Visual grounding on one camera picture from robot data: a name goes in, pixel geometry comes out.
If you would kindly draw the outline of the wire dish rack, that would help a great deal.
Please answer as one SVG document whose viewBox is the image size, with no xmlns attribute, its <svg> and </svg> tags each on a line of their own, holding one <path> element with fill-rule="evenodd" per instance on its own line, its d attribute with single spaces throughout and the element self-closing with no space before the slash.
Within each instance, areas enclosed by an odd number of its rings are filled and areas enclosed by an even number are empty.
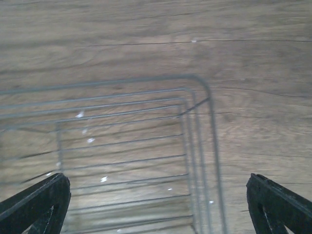
<svg viewBox="0 0 312 234">
<path fill-rule="evenodd" d="M 64 234 L 226 234 L 220 172 L 196 75 L 0 90 L 0 197 L 63 173 Z"/>
</svg>

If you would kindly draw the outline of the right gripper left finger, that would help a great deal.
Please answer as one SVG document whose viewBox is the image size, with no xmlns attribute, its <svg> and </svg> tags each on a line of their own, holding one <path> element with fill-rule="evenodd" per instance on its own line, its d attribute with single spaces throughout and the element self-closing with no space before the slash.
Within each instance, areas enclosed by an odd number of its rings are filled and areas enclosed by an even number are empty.
<svg viewBox="0 0 312 234">
<path fill-rule="evenodd" d="M 0 203 L 0 232 L 59 234 L 70 199 L 68 177 L 53 174 Z"/>
</svg>

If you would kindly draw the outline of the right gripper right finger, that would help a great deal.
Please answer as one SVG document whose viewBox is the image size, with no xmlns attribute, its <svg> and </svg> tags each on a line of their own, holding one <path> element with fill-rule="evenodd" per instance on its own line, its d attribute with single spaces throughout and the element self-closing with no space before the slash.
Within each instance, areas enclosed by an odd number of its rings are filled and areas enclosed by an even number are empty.
<svg viewBox="0 0 312 234">
<path fill-rule="evenodd" d="M 257 234 L 312 232 L 312 202 L 260 174 L 247 182 L 249 214 Z"/>
</svg>

